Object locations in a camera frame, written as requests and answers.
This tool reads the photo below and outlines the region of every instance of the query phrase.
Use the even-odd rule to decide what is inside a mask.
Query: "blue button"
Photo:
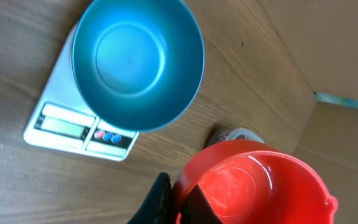
[[[112,138],[112,133],[106,133],[103,136],[103,140],[105,140],[105,141],[110,141],[111,138]]]
[[[112,137],[111,142],[112,143],[119,143],[119,141],[121,141],[121,139],[122,139],[121,135],[116,134],[115,136]]]

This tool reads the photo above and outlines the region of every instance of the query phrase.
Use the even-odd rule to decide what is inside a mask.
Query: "red bowl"
[[[192,158],[173,186],[175,215],[196,184],[223,223],[332,224],[338,208],[310,166],[256,141],[223,141]]]

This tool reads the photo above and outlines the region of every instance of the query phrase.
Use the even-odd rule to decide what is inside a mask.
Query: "brown wall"
[[[339,200],[335,224],[358,223],[358,110],[318,103],[295,156]]]
[[[358,0],[259,0],[314,91],[358,99]]]

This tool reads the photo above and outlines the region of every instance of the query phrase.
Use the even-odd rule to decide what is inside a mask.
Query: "wooden surface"
[[[318,103],[294,155],[338,199],[335,224],[358,223],[358,110]]]
[[[258,0],[314,91],[358,99],[358,0]]]
[[[204,35],[201,90],[178,121],[141,134],[124,162],[27,145],[22,132],[89,2],[0,0],[0,223],[125,223],[157,174],[175,179],[217,124],[295,149],[314,96],[254,0],[188,1]]]

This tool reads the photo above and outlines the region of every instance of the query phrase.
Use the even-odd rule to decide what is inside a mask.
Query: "kitchen scale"
[[[71,67],[77,25],[70,31],[47,85],[24,131],[35,146],[122,161],[139,132],[111,126],[100,119],[78,91]]]

